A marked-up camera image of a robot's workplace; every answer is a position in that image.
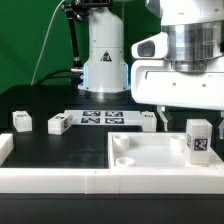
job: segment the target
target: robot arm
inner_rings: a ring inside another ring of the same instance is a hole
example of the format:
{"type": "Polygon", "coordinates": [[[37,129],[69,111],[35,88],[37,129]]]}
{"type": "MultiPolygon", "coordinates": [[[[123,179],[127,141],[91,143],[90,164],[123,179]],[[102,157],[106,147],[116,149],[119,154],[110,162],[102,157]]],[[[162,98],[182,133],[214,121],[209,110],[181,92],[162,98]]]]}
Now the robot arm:
{"type": "Polygon", "coordinates": [[[109,7],[113,0],[73,0],[71,7],[74,10],[74,18],[80,22],[85,19],[90,8],[109,7]]]}
{"type": "Polygon", "coordinates": [[[162,17],[161,0],[146,0],[145,6],[158,18],[162,17]]]}

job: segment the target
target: black table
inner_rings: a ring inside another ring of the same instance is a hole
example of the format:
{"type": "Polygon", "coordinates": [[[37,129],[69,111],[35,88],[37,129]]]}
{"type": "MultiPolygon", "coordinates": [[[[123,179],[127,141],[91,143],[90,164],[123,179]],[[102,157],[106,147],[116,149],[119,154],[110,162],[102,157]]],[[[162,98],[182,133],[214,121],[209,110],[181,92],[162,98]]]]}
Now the black table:
{"type": "MultiPolygon", "coordinates": [[[[2,167],[108,168],[107,133],[141,132],[140,126],[73,126],[49,135],[47,121],[64,110],[156,111],[136,104],[130,94],[116,100],[80,96],[68,86],[15,86],[0,95],[0,133],[13,133],[15,149],[2,167]],[[18,133],[12,112],[27,111],[33,131],[18,133]]],[[[216,111],[170,108],[172,131],[185,131],[188,118],[204,118],[217,127],[216,111]]],[[[163,123],[158,118],[158,131],[163,123]]],[[[222,157],[224,143],[213,130],[213,149],[222,157]]],[[[222,223],[224,195],[82,195],[0,194],[0,223],[222,223]]]]}

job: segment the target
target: lab equipment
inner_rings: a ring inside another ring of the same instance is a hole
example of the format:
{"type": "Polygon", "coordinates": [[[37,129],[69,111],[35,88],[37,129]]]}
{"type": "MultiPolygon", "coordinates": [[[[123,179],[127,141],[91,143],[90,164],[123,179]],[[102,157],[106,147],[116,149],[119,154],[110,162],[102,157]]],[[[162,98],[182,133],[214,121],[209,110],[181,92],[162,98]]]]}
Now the lab equipment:
{"type": "MultiPolygon", "coordinates": [[[[123,23],[107,8],[112,0],[72,1],[73,18],[89,17],[89,59],[83,66],[83,82],[78,86],[82,95],[96,98],[116,98],[130,89],[128,65],[123,57],[123,23]]],[[[73,40],[75,67],[80,68],[74,26],[69,23],[73,40]]]]}
{"type": "Polygon", "coordinates": [[[161,18],[161,33],[132,47],[135,101],[224,110],[223,1],[146,0],[146,7],[161,18]]]}

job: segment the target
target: white plastic tray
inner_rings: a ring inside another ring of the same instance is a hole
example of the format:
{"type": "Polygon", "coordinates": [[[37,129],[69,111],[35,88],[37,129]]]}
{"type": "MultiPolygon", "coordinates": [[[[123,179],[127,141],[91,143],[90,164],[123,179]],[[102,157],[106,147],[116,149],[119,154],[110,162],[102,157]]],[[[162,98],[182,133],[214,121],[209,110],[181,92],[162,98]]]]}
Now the white plastic tray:
{"type": "MultiPolygon", "coordinates": [[[[108,155],[109,166],[111,169],[117,169],[116,160],[118,158],[130,158],[136,163],[130,166],[131,172],[138,169],[163,168],[176,169],[181,172],[188,168],[204,168],[202,166],[193,166],[186,162],[184,151],[175,151],[170,149],[171,137],[185,136],[184,133],[109,133],[108,135],[108,155]],[[114,149],[113,137],[127,135],[130,138],[129,150],[117,152],[114,149]]],[[[209,149],[209,165],[206,168],[224,169],[224,163],[219,156],[209,149]]]]}

